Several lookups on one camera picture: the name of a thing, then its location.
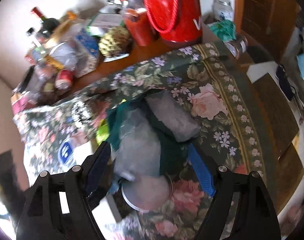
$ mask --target red can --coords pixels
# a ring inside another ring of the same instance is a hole
[[[58,90],[68,90],[73,84],[73,72],[67,69],[62,69],[55,80],[55,87]]]

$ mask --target wine bottle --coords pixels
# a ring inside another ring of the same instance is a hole
[[[46,38],[49,38],[60,22],[54,18],[46,18],[44,14],[39,10],[39,8],[34,7],[31,13],[35,14],[41,21],[42,28],[41,32]]]

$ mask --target floral tablecloth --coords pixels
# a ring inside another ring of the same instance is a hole
[[[152,88],[169,90],[201,125],[194,142],[203,150],[201,154],[212,156],[218,165],[224,164],[234,172],[257,171],[274,199],[269,137],[247,77],[229,60],[227,53],[222,42],[178,49],[102,78],[73,96],[99,94],[101,101],[114,107]],[[173,181],[171,198],[159,210],[149,213],[131,209],[118,192],[116,203],[125,218],[118,224],[106,225],[111,239],[193,239],[211,198],[202,192],[188,162]],[[235,194],[223,238],[232,228],[237,201]]]

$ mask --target wooden door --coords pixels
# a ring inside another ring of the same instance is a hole
[[[244,0],[242,30],[278,62],[295,27],[297,8],[295,0]]]

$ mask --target red kettle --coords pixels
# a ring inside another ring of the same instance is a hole
[[[179,48],[201,42],[200,0],[144,0],[151,26],[165,43]]]

